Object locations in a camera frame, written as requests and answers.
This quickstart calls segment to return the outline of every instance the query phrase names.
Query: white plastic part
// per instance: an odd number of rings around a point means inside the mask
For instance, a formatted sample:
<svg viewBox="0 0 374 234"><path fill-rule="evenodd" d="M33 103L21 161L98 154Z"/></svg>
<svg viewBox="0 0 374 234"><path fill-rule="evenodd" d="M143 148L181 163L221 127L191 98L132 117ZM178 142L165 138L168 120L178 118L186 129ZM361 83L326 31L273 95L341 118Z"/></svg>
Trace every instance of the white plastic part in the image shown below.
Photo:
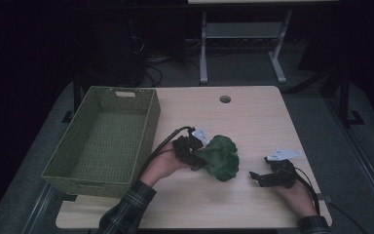
<svg viewBox="0 0 374 234"><path fill-rule="evenodd" d="M207 139L207 137L206 137L206 131L205 131L205 129L197 129L197 130L195 130L193 133L192 133L192 135L195 137L195 138L197 138L197 139L199 139L202 143L203 143L203 145L206 147L206 145L208 145L209 143L210 143L210 141Z"/></svg>
<svg viewBox="0 0 374 234"><path fill-rule="evenodd" d="M291 159L291 158L295 158L295 157L302 156L302 155L303 155L302 151L294 151L294 150L276 148L275 152L272 155L267 156L267 159L269 161L281 161L281 160Z"/></svg>

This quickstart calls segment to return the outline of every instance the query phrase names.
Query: hand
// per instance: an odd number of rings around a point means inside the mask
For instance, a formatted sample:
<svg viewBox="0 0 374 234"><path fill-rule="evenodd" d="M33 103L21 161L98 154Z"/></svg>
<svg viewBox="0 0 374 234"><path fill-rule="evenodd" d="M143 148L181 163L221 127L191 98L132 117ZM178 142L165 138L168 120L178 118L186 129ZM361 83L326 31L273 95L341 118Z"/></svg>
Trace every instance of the hand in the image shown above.
<svg viewBox="0 0 374 234"><path fill-rule="evenodd" d="M186 169L190 166L182 163L175 157L172 150L172 142L166 144L160 154L151 161L144 173L139 178L149 186L153 186L158 180L170 176L178 169Z"/></svg>
<svg viewBox="0 0 374 234"><path fill-rule="evenodd" d="M296 179L290 188L277 186L273 189L299 217L318 215L309 190L299 180Z"/></svg>

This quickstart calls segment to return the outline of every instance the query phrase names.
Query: broccoli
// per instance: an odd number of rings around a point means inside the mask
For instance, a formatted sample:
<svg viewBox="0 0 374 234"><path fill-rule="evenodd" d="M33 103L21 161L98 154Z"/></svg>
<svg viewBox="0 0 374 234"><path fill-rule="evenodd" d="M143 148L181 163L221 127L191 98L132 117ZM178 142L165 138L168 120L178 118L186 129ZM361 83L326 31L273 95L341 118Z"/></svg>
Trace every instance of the broccoli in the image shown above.
<svg viewBox="0 0 374 234"><path fill-rule="evenodd" d="M226 136L215 136L210 143L194 154L206 160L206 165L192 167L192 171L202 168L220 181L227 181L236 177L239 171L239 155L236 145Z"/></svg>

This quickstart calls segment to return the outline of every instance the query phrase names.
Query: floor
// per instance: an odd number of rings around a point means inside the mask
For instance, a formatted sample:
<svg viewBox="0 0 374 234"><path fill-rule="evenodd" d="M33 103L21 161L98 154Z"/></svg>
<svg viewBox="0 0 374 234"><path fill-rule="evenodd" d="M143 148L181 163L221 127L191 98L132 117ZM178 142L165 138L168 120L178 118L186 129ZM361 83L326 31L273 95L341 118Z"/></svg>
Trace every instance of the floor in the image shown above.
<svg viewBox="0 0 374 234"><path fill-rule="evenodd" d="M194 43L197 42L187 43L194 52ZM288 80L279 84L268 60L267 52L271 46L269 41L255 41L246 48L236 44L214 47L217 50L214 49L208 57L209 80L206 86L269 85L287 90L315 75L297 69L305 45L287 43L279 60ZM160 59L165 58L156 55L151 61ZM160 80L161 72L161 87L193 87L200 85L198 64L198 54L192 53L185 63L174 60L151 63L155 69L147 68L147 71L155 80L154 84ZM146 77L139 87L152 84ZM351 84L350 110L356 110L365 124L345 128L337 116L338 94L332 98L322 97L319 94L322 85L323 81L319 81L297 94L283 95L284 102L321 192L331 197L333 204L349 214L367 233L374 233L374 111L365 94ZM58 98L1 201L0 234L94 233L94 230L61 230L56 227L56 215L64 194L40 178L67 127L62 119L73 107L72 87L69 85ZM360 233L345 215L330 205L328 209L333 218L331 228L334 233ZM293 229L277 231L298 233Z"/></svg>

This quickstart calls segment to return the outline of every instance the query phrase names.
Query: plaid sleeve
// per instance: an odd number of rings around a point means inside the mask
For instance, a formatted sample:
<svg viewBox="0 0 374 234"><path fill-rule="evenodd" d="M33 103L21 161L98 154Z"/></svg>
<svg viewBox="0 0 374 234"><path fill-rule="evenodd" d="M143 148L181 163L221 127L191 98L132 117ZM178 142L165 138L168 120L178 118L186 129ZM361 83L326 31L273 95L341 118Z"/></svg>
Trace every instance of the plaid sleeve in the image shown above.
<svg viewBox="0 0 374 234"><path fill-rule="evenodd" d="M302 234L331 234L326 219L322 216L306 216L299 219L297 222L300 232Z"/></svg>
<svg viewBox="0 0 374 234"><path fill-rule="evenodd" d="M120 203L109 210L99 221L98 234L136 233L139 222L156 191L136 181Z"/></svg>

